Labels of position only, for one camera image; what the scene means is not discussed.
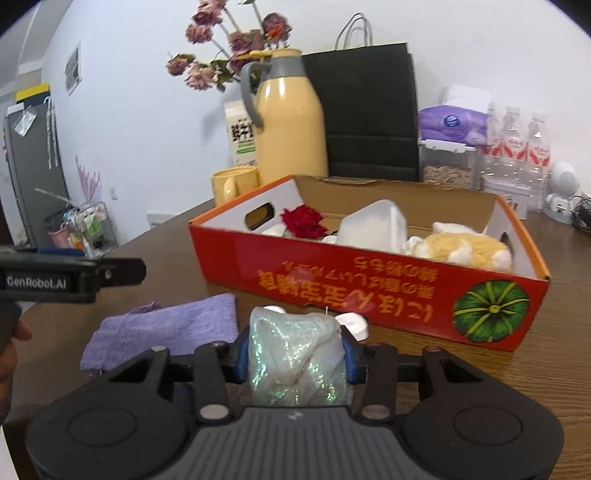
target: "gray ribbed panel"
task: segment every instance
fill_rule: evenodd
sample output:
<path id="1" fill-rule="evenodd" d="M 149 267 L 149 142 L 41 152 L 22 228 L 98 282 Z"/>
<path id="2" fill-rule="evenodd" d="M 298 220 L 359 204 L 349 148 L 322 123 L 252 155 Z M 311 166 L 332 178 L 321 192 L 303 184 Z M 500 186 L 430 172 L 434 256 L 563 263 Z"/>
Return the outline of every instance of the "gray ribbed panel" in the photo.
<path id="1" fill-rule="evenodd" d="M 385 428 L 344 408 L 247 408 L 201 429 L 185 455 L 154 480 L 436 480 Z"/>

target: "black paper bag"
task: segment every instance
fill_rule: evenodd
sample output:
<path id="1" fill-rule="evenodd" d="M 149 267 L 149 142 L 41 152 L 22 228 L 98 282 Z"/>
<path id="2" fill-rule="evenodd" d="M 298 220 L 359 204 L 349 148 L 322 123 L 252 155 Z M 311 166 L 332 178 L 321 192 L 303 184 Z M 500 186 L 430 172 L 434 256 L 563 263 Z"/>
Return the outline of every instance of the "black paper bag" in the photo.
<path id="1" fill-rule="evenodd" d="M 324 108 L 332 176 L 418 181 L 417 94 L 406 43 L 304 56 Z"/>

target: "human hand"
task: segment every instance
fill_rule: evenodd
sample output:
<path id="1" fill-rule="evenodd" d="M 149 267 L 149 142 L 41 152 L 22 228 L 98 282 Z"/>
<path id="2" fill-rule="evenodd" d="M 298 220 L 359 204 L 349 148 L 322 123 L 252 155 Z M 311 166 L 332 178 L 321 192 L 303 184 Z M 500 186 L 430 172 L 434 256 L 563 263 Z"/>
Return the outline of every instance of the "human hand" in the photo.
<path id="1" fill-rule="evenodd" d="M 12 337 L 17 340 L 28 341 L 33 338 L 29 327 L 22 320 L 19 320 Z M 17 347 L 10 342 L 2 353 L 0 353 L 0 424 L 2 424 L 10 411 L 12 400 L 12 376 L 17 369 Z"/>

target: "green pumpkin illustration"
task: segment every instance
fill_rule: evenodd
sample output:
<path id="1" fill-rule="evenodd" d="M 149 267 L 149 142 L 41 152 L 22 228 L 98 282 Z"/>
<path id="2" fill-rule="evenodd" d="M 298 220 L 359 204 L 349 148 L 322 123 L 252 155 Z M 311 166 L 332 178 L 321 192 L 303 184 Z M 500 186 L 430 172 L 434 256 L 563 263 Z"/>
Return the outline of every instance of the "green pumpkin illustration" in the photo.
<path id="1" fill-rule="evenodd" d="M 517 331 L 530 306 L 515 282 L 479 283 L 453 306 L 453 326 L 471 342 L 500 342 Z"/>

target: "red box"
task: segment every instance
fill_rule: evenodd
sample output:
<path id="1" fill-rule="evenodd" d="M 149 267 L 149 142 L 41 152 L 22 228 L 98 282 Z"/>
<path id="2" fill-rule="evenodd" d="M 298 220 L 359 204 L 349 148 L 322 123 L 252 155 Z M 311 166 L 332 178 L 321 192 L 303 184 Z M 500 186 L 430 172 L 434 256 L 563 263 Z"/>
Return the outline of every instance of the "red box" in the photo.
<path id="1" fill-rule="evenodd" d="M 346 215 L 384 198 L 404 212 L 409 235 L 426 236 L 439 221 L 502 238 L 515 273 L 260 235 L 281 222 L 284 208 L 305 203 L 324 214 L 332 231 Z M 537 247 L 503 198 L 421 183 L 290 176 L 195 218 L 189 229 L 212 283 L 498 350 L 519 346 L 550 281 Z"/>

